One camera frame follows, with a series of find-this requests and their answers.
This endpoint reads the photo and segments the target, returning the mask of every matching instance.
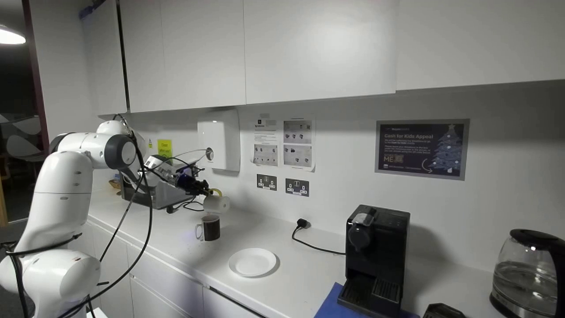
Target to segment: black mug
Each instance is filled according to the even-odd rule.
[[[197,240],[217,240],[218,238],[218,216],[201,217],[201,224],[194,226],[194,237]]]

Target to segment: black coffee machine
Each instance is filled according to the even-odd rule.
[[[347,219],[339,304],[377,318],[400,316],[409,214],[360,205]]]

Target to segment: framed sign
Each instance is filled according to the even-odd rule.
[[[376,171],[462,178],[467,120],[376,124]]]

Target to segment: kitchen counter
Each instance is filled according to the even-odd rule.
[[[91,200],[90,219],[114,230],[127,201]],[[229,299],[266,316],[314,316],[333,283],[344,283],[344,256],[312,251],[289,238],[294,224],[256,214],[229,210],[220,214],[220,238],[199,242],[194,224],[203,214],[153,210],[148,253],[171,267],[211,286]],[[132,205],[120,237],[141,247],[146,235],[148,208]],[[342,249],[342,237],[319,230],[301,230],[300,238],[328,249]],[[245,279],[227,269],[233,253],[263,247],[277,254],[278,269],[257,279]],[[432,302],[444,302],[467,316],[499,316],[487,297],[490,274],[437,260],[407,256],[402,307],[423,314]]]

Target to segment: glass kettle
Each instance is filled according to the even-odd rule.
[[[565,318],[565,242],[512,230],[497,256],[490,302],[508,318]]]

